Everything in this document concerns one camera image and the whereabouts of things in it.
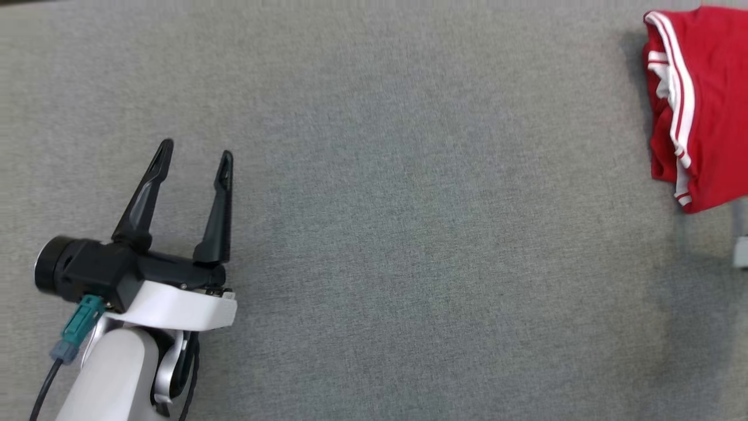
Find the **red jersey with white trim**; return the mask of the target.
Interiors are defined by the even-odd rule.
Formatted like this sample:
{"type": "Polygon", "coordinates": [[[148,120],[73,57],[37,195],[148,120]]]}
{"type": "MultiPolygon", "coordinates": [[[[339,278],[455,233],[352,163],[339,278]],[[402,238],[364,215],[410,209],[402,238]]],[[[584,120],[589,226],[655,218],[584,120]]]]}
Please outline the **red jersey with white trim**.
{"type": "Polygon", "coordinates": [[[693,214],[748,195],[748,9],[643,17],[652,178],[693,214]]]}

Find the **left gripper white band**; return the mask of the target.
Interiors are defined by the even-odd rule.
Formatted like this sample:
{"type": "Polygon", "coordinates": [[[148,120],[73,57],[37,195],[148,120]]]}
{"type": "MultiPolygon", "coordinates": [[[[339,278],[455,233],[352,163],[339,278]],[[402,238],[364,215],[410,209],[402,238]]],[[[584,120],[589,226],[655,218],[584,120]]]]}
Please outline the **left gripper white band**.
{"type": "MultiPolygon", "coordinates": [[[[153,159],[124,210],[112,242],[137,253],[152,245],[150,226],[161,184],[171,165],[174,141],[161,141],[153,159]]],[[[233,200],[231,151],[224,151],[214,176],[214,199],[203,238],[187,258],[150,253],[139,257],[144,278],[133,303],[123,313],[105,312],[118,322],[167,330],[205,332],[233,325],[237,302],[225,282],[230,261],[233,200]]]]}

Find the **grey fabric sofa cushion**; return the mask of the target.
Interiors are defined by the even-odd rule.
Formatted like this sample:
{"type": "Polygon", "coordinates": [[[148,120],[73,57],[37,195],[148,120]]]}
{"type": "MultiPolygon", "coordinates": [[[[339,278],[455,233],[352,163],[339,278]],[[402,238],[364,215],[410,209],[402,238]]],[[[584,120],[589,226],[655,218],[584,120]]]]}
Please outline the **grey fabric sofa cushion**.
{"type": "Polygon", "coordinates": [[[650,173],[644,14],[701,0],[91,0],[0,7],[0,421],[164,138],[153,248],[235,157],[233,326],[189,421],[748,421],[730,207],[650,173]]]}

